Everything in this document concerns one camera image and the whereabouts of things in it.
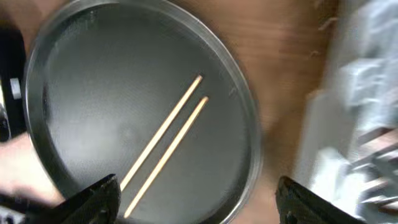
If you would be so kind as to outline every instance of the wooden surface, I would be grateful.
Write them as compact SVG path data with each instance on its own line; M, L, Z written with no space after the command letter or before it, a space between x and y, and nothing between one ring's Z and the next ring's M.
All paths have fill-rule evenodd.
M63 0L0 0L0 15L20 27L28 49L40 23ZM234 223L279 223L277 179L294 165L307 95L322 77L335 0L173 0L201 19L238 61L256 96L264 168ZM323 2L315 9L316 2Z

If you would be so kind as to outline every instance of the wooden skewer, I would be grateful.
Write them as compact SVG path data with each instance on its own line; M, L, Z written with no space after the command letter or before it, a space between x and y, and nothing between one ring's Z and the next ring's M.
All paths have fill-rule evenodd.
M159 139L163 136L163 134L166 132L167 128L169 128L170 124L172 121L175 119L175 117L178 115L180 112L181 108L184 106L184 104L187 102L191 94L195 91L197 86L199 85L200 81L202 80L202 76L197 76L195 81L191 84L191 86L188 88L188 90L185 92L185 94L181 97L180 101L175 105L174 109L170 112L169 116L166 118L166 120L163 121L163 124L160 126L160 128L157 130L155 133L154 137L148 142L148 145L145 147L145 149L142 151L141 155L139 155L137 161L132 165L130 168L130 171L126 174L122 182L120 183L120 190L123 191L124 188L127 186L127 184L130 182L134 174L136 174L137 170L140 168L142 163L145 161L149 153L155 148L157 142Z
M160 161L157 163L155 166L155 169L150 173L148 179L145 181L144 185L141 187L141 189L138 191L137 195L134 197L132 202L130 203L129 207L127 208L126 212L124 213L124 218L127 218L130 216L131 212L134 210L142 196L145 194L151 183L154 181L156 178L157 174L162 170L163 166L165 163L168 161L170 156L173 154L175 148L177 148L178 144L180 144L181 140L184 138L185 134L187 131L191 128L193 122L196 120L198 117L200 111L203 109L205 104L209 98L207 96L203 97L197 107L193 110L192 114L190 117L187 119L185 124L182 126L181 130L178 132L170 146L167 148L166 152L164 153L163 157L160 159Z

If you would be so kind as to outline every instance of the black object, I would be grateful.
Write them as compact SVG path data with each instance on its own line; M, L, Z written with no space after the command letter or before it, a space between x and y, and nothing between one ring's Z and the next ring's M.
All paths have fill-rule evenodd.
M116 220L120 204L119 183L108 175L56 208L26 217L25 224L110 224Z
M6 224L14 224L14 219L12 219L12 217L6 217L4 222Z
M124 190L120 217L200 98L210 100L129 222L229 222L261 169L254 100L223 44L168 1L75 1L57 12L32 47L24 106L62 194L108 173L122 179L198 74L200 86Z
M37 203L22 197L10 197L8 195L0 194L0 212L2 208L8 208L14 214L23 214L29 217L34 217L37 214L46 212L49 208L41 203ZM12 214L7 214L6 218L13 219Z
M21 33L0 24L0 142L26 131L20 84L24 76L25 48Z
M276 202L280 224L364 224L288 177L279 179Z

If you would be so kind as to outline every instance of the dark gray surface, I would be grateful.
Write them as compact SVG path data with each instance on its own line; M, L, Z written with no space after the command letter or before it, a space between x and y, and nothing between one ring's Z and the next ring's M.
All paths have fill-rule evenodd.
M218 45L203 40L201 32L208 30L202 24L194 33L161 7L149 9L154 2L170 5L107 4L67 20L61 12L47 24L27 67L32 140L66 196L109 173L121 180L200 73L202 83L123 192L119 214L200 98L209 96L131 219L221 222L242 204L259 170L256 112L218 40L211 36Z

